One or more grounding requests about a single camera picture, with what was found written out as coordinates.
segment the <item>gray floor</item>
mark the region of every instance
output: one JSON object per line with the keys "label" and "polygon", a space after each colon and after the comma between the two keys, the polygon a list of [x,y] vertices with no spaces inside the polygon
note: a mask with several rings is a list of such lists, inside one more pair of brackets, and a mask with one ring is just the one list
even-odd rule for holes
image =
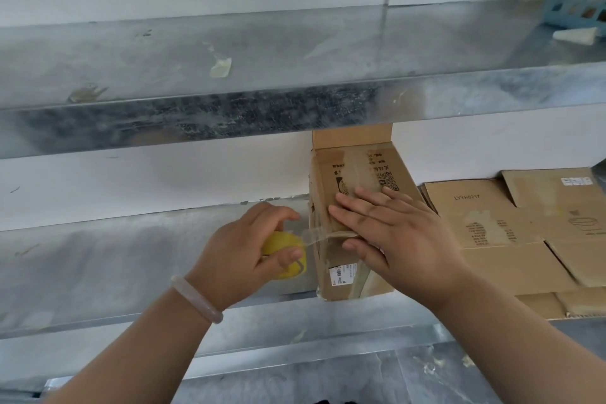
{"label": "gray floor", "polygon": [[[606,320],[556,326],[606,359]],[[456,342],[186,380],[174,404],[500,403]]]}

